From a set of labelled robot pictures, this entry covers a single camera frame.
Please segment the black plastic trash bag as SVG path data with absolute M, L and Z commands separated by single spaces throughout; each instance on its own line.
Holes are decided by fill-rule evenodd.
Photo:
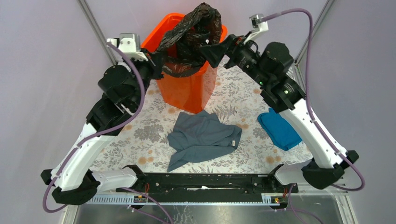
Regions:
M 222 21 L 219 11 L 203 2 L 165 32 L 156 52 L 167 52 L 162 71 L 180 78 L 197 73 L 206 63 L 200 48 L 220 43 Z

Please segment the orange plastic trash bin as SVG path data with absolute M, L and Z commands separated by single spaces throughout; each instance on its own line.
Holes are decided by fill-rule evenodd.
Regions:
M 171 13 L 166 15 L 143 42 L 143 47 L 156 53 L 165 32 L 173 29 L 184 17 L 184 14 Z M 224 40 L 227 29 L 222 25 L 220 42 Z M 164 77 L 157 81 L 160 93 L 166 103 L 179 109 L 198 113 L 206 106 L 215 87 L 217 69 L 206 61 L 204 66 L 189 77 L 172 77 L 163 72 Z

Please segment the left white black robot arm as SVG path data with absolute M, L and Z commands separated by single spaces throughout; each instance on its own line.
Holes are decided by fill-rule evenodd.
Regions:
M 90 166 L 139 111 L 150 82 L 163 78 L 164 55 L 147 52 L 146 56 L 147 60 L 133 60 L 143 87 L 123 65 L 111 66 L 104 72 L 98 82 L 103 95 L 86 116 L 73 148 L 56 168 L 42 171 L 41 178 L 56 203 L 81 205 L 102 191 L 129 187 L 138 192 L 144 188 L 145 180 L 135 165 L 108 171 L 92 171 Z

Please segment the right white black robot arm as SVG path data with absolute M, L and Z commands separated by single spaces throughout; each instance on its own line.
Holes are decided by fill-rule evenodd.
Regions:
M 214 68 L 229 57 L 225 68 L 237 66 L 258 83 L 264 102 L 294 128 L 310 150 L 312 159 L 275 168 L 268 179 L 269 189 L 280 192 L 287 184 L 302 181 L 316 189 L 334 186 L 358 160 L 358 153 L 346 150 L 321 127 L 307 105 L 305 92 L 287 74 L 294 60 L 286 45 L 271 42 L 263 53 L 254 51 L 254 45 L 244 36 L 229 35 L 221 43 L 202 46 L 200 52 Z

